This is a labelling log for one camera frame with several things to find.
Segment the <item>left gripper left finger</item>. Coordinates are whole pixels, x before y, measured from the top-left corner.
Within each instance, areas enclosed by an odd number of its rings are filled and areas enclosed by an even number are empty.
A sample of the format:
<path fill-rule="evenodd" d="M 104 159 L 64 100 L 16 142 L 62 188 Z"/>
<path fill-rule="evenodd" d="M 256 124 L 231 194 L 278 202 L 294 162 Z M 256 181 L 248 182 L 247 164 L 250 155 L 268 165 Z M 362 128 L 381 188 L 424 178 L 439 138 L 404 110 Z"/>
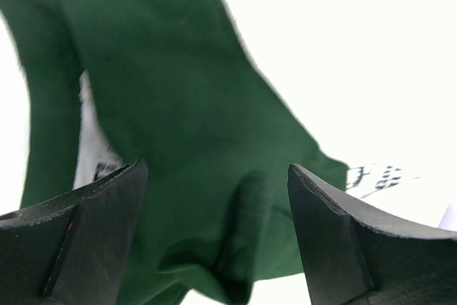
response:
<path fill-rule="evenodd" d="M 137 160 L 1 215 L 1 304 L 115 304 L 147 176 Z"/>

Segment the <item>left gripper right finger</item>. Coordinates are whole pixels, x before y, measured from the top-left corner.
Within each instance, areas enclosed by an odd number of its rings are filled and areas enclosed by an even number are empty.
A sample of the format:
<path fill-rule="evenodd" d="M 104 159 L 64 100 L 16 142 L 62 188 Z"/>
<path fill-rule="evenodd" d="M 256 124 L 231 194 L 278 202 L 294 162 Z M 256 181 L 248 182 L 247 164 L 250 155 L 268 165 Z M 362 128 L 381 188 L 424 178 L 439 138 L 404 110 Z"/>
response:
<path fill-rule="evenodd" d="M 389 214 L 298 164 L 288 196 L 312 304 L 454 304 L 456 233 Z"/>

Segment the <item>white and green t shirt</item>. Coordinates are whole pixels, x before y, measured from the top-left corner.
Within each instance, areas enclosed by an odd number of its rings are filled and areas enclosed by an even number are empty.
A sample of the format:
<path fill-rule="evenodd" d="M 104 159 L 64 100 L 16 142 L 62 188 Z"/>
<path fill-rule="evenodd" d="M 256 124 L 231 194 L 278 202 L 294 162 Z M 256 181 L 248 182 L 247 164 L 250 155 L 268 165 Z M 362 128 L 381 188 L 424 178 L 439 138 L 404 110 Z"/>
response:
<path fill-rule="evenodd" d="M 146 162 L 119 304 L 190 290 L 247 304 L 257 281 L 303 272 L 288 168 L 343 191 L 348 167 L 251 65 L 222 0 L 1 0 L 1 13 L 31 107 L 21 205 L 74 186 L 83 74 L 109 148 Z"/>

